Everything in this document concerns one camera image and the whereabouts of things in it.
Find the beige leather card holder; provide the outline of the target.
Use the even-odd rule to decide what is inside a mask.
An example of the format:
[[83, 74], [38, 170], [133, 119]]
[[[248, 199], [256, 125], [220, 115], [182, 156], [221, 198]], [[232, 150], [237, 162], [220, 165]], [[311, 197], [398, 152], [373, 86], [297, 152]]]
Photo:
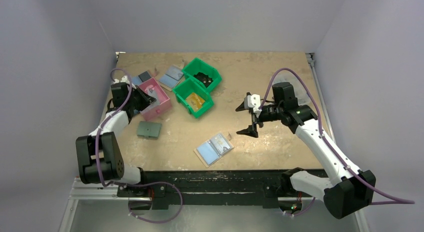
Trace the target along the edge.
[[[227, 133], [226, 135], [224, 133], [223, 134], [226, 139], [230, 142], [230, 144], [232, 145], [232, 149], [230, 151], [232, 151], [235, 147], [231, 142], [231, 135], [229, 133]], [[223, 154], [223, 155], [219, 155], [216, 151], [214, 146], [211, 143], [211, 138], [207, 139], [206, 141], [204, 141], [203, 143], [201, 143], [199, 146], [197, 146], [196, 148], [194, 148], [194, 153], [197, 155], [197, 157], [200, 159], [200, 161], [203, 163], [203, 165], [208, 168], [211, 165], [213, 165], [215, 162], [217, 162], [218, 160], [220, 160], [223, 156], [225, 156], [226, 154], [228, 154], [230, 151], [228, 151], [227, 153]]]

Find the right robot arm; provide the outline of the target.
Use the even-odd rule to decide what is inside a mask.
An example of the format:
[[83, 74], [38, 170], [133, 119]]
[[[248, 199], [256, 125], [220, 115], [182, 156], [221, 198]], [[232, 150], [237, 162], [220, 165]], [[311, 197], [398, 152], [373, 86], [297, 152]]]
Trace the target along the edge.
[[323, 201], [329, 213], [342, 219], [372, 203], [374, 192], [367, 185], [375, 186], [376, 177], [370, 171], [363, 171], [350, 161], [327, 139], [327, 133], [320, 131], [319, 118], [307, 105], [299, 105], [294, 87], [289, 82], [272, 85], [274, 102], [260, 106], [262, 100], [257, 94], [247, 93], [237, 112], [247, 110], [251, 125], [237, 132], [257, 138], [257, 128], [265, 122], [281, 121], [300, 138], [323, 166], [327, 177], [321, 178], [302, 168], [284, 172], [280, 189], [288, 196], [303, 192]]

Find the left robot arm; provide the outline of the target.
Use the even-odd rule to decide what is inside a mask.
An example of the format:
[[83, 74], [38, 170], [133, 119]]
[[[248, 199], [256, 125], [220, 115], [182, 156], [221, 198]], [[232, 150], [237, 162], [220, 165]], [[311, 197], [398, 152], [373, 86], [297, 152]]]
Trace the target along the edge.
[[84, 184], [130, 184], [130, 191], [142, 197], [148, 193], [149, 183], [143, 179], [141, 168], [125, 164], [117, 135], [131, 122], [135, 111], [146, 109], [156, 99], [125, 82], [110, 88], [112, 98], [104, 120], [89, 135], [76, 139], [79, 178]]

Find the white VIP card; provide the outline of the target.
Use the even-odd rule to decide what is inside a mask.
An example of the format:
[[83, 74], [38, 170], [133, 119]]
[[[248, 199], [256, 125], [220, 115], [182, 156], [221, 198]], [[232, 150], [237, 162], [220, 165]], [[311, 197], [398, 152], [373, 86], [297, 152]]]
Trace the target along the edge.
[[223, 154], [227, 153], [228, 151], [230, 151], [233, 148], [232, 145], [230, 144], [230, 142], [221, 133], [213, 136], [211, 138], [210, 142], [212, 143], [212, 145], [215, 148], [215, 151], [219, 155], [223, 155]]

